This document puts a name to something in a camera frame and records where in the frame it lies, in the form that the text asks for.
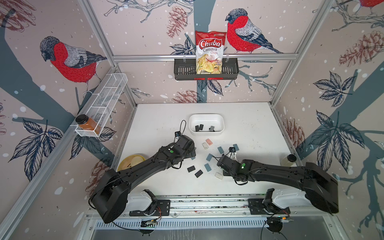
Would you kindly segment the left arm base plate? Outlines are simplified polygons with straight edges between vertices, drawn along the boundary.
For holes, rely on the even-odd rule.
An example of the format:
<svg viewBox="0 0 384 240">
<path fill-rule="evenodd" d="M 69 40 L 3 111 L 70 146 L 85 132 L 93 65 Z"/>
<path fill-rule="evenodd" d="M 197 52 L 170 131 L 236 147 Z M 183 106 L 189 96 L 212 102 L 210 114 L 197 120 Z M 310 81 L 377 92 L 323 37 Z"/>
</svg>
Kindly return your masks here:
<svg viewBox="0 0 384 240">
<path fill-rule="evenodd" d="M 170 215 L 170 200 L 157 200 L 156 205 L 151 204 L 145 211 L 129 212 L 130 217 L 160 217 Z"/>
</svg>

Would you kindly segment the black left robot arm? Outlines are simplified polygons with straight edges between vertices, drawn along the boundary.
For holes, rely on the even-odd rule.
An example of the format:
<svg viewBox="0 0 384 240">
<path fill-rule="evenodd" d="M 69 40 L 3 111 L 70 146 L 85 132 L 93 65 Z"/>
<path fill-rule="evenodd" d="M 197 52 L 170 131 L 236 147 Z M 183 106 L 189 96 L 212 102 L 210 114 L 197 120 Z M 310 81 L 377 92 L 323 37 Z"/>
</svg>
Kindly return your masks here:
<svg viewBox="0 0 384 240">
<path fill-rule="evenodd" d="M 116 172 L 110 169 L 99 180 L 91 203 L 104 223 L 116 220 L 125 210 L 129 193 L 151 176 L 196 156 L 194 141 L 182 135 L 175 143 L 159 148 L 158 152 L 144 162 Z"/>
</svg>

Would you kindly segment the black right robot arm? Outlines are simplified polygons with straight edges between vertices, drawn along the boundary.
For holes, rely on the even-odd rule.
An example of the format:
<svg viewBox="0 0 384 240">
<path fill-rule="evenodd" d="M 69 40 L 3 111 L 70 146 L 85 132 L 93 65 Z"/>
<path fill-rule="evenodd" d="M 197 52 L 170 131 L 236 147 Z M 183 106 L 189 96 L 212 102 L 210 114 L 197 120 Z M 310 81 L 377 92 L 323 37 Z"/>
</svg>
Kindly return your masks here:
<svg viewBox="0 0 384 240">
<path fill-rule="evenodd" d="M 239 186 L 249 182 L 270 182 L 288 186 L 267 190 L 264 198 L 249 199 L 252 215 L 289 215 L 291 207 L 313 206 L 329 214 L 339 212 L 338 182 L 314 163 L 302 167 L 282 167 L 254 160 L 237 162 L 225 155 L 217 162 Z"/>
</svg>

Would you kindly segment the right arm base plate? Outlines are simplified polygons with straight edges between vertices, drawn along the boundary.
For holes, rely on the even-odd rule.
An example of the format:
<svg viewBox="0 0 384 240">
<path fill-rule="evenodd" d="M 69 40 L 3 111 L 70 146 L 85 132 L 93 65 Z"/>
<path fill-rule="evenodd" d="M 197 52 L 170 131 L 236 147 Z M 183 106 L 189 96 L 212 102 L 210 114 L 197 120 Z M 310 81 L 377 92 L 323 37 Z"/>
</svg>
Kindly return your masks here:
<svg viewBox="0 0 384 240">
<path fill-rule="evenodd" d="M 290 208 L 282 209 L 272 202 L 264 199 L 248 199 L 248 208 L 251 215 L 290 215 Z"/>
</svg>

